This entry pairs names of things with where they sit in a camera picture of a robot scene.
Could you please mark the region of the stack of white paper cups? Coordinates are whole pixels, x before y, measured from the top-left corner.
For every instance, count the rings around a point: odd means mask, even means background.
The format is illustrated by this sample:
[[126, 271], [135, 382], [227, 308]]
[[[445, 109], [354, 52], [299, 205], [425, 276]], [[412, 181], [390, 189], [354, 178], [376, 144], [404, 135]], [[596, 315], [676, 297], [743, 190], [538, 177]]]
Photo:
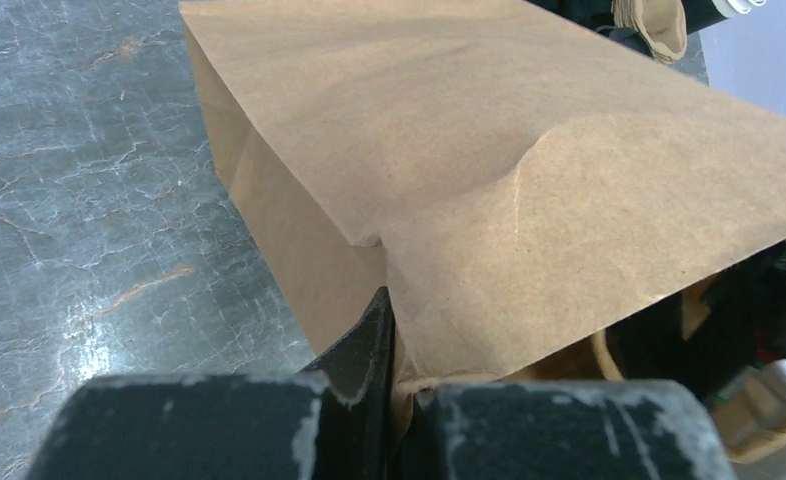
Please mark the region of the stack of white paper cups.
[[766, 0], [683, 0], [686, 31], [693, 34], [723, 21], [747, 15]]

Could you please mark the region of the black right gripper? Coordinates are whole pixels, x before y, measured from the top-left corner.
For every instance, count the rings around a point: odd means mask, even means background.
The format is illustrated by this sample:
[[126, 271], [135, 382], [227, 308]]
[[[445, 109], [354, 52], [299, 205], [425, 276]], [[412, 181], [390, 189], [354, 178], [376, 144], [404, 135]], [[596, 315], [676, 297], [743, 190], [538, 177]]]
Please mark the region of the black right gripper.
[[705, 404], [786, 359], [786, 239], [604, 331], [604, 375], [672, 380]]

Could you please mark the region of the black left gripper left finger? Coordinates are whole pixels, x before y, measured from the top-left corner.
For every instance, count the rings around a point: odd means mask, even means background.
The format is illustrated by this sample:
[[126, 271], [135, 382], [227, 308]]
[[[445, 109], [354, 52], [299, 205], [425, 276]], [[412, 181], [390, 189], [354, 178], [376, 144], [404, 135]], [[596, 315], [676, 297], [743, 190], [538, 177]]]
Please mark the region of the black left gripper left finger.
[[306, 367], [280, 375], [94, 378], [31, 479], [383, 479], [395, 343], [386, 288]]

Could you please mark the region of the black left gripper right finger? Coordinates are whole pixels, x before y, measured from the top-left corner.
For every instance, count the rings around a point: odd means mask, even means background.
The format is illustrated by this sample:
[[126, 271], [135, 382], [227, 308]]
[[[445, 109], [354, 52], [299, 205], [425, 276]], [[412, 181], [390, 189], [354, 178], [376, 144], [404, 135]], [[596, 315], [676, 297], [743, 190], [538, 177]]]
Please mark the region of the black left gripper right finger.
[[705, 408], [671, 381], [442, 385], [417, 397], [404, 479], [733, 479]]

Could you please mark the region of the brown paper bag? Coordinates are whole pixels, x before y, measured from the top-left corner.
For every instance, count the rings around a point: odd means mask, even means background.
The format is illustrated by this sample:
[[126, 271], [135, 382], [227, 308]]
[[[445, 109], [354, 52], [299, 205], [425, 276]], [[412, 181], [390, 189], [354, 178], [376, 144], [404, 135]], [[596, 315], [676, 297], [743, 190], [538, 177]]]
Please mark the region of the brown paper bag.
[[786, 117], [528, 2], [179, 10], [310, 345], [388, 290], [396, 438], [445, 383], [606, 378], [606, 328], [786, 239]]

